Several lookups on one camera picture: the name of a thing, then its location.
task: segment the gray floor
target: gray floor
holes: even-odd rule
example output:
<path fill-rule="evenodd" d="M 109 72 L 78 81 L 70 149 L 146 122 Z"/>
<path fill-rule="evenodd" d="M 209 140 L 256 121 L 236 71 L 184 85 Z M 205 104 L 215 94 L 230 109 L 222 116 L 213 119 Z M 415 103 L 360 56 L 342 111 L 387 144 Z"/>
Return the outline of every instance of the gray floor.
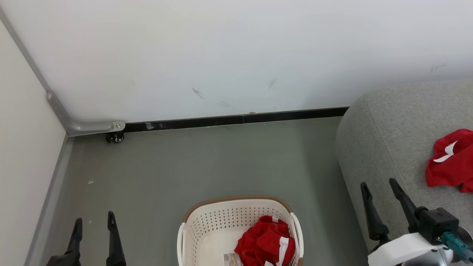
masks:
<path fill-rule="evenodd" d="M 304 265 L 367 265 L 367 250 L 333 153 L 340 117 L 75 139 L 42 265 L 84 221 L 81 263 L 108 256 L 114 211 L 130 266 L 176 266 L 177 231 L 195 203 L 275 195 L 298 216 Z"/>

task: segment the red clothing in basket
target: red clothing in basket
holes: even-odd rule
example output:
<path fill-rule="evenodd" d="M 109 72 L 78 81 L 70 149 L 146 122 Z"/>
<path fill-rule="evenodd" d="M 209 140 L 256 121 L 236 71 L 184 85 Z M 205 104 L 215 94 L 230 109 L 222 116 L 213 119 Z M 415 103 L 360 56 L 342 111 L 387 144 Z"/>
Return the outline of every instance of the red clothing in basket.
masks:
<path fill-rule="evenodd" d="M 288 225 L 275 217 L 263 216 L 243 234 L 235 252 L 244 266 L 287 266 L 295 249 Z"/>
<path fill-rule="evenodd" d="M 427 163 L 427 186 L 459 186 L 473 191 L 473 131 L 459 129 L 437 140 L 435 155 Z"/>

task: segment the green cable connector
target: green cable connector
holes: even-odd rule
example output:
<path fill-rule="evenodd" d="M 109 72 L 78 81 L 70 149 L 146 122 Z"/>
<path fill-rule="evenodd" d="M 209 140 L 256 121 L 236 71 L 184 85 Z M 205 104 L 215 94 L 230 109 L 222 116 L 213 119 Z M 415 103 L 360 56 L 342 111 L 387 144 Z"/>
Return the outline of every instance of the green cable connector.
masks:
<path fill-rule="evenodd" d="M 442 244 L 453 250 L 460 259 L 465 263 L 473 262 L 473 252 L 468 249 L 467 245 L 450 232 L 442 234 Z"/>

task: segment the caster wheel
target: caster wheel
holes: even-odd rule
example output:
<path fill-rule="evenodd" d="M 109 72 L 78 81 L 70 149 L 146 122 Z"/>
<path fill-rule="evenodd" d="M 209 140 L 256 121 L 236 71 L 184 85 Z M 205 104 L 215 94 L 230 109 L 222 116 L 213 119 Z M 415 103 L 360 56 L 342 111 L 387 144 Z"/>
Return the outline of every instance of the caster wheel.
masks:
<path fill-rule="evenodd" d="M 123 132 L 117 132 L 117 133 L 107 133 L 105 139 L 107 140 L 108 143 L 120 143 L 123 141 L 125 138 L 125 135 Z"/>

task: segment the black baseboard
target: black baseboard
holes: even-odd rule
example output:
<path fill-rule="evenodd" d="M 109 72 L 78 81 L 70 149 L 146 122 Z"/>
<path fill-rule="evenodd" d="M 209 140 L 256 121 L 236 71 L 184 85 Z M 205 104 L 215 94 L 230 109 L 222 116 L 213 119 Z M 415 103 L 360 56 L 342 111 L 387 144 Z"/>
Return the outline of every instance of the black baseboard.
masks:
<path fill-rule="evenodd" d="M 276 112 L 276 113 L 229 115 L 229 116 L 216 116 L 216 117 L 192 118 L 192 119 L 181 119 L 181 120 L 126 123 L 124 132 L 125 133 L 143 132 L 143 131 L 165 130 L 165 129 L 204 127 L 204 126 L 213 126 L 213 125 L 247 124 L 247 123 L 258 123 L 258 122 L 343 116 L 345 112 L 347 111 L 347 109 L 348 107 L 338 107 L 338 108 L 288 111 L 288 112 Z"/>

